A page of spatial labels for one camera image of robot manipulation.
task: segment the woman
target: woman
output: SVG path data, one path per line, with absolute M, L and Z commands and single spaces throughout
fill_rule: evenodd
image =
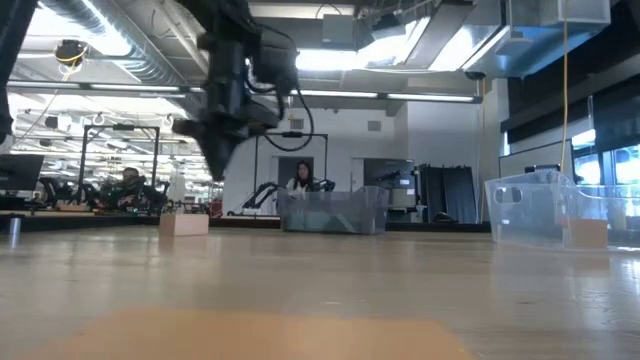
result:
M 289 180 L 287 183 L 287 189 L 305 193 L 308 191 L 312 191 L 313 187 L 313 169 L 309 165 L 308 162 L 302 160 L 298 162 L 296 177 Z

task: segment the yellow cable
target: yellow cable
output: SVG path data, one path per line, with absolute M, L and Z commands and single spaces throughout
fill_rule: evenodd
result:
M 70 57 L 70 58 L 68 58 L 68 59 L 62 59 L 62 58 L 59 58 L 59 57 L 57 57 L 57 56 L 56 56 L 56 60 L 58 60 L 58 61 L 60 61 L 60 62 L 72 62 L 72 61 L 74 61 L 74 62 L 75 62 L 76 60 L 78 60 L 78 59 L 80 59 L 81 57 L 83 57 L 83 56 L 84 56 L 84 54 L 86 54 L 86 53 L 87 53 L 87 50 L 88 50 L 88 49 L 89 49 L 89 46 L 85 46 L 85 47 L 84 47 L 84 50 L 82 50 L 82 52 L 81 52 L 79 55 L 76 55 L 76 56 L 74 56 L 74 57 Z
M 564 125 L 562 127 L 562 159 L 560 171 L 564 171 L 564 158 L 567 151 L 567 126 L 569 124 L 569 22 L 567 20 L 568 1 L 564 1 Z

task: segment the computer screen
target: computer screen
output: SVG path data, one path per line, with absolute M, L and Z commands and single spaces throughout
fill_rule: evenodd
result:
M 44 155 L 0 155 L 0 190 L 33 191 Z

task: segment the transparent storage container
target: transparent storage container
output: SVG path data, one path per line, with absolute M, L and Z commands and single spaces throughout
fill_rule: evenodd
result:
M 497 243 L 640 249 L 640 186 L 576 186 L 555 171 L 490 180 L 485 186 Z
M 278 192 L 284 231 L 380 234 L 387 224 L 389 191 L 365 186 L 355 192 Z

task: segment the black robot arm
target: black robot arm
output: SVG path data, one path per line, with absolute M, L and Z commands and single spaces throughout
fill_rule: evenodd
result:
M 210 53 L 210 64 L 203 84 L 206 109 L 197 121 L 175 122 L 173 130 L 197 140 L 211 175 L 221 180 L 235 147 L 251 136 L 264 135 L 268 129 L 276 128 L 284 117 L 282 99 L 292 90 L 299 90 L 297 49 L 292 41 L 287 45 L 264 41 L 264 29 L 278 31 L 256 23 L 245 0 L 177 1 L 205 29 L 198 47 Z M 253 78 L 269 88 L 251 84 L 247 59 Z M 278 114 L 251 98 L 252 92 L 270 91 L 278 98 Z

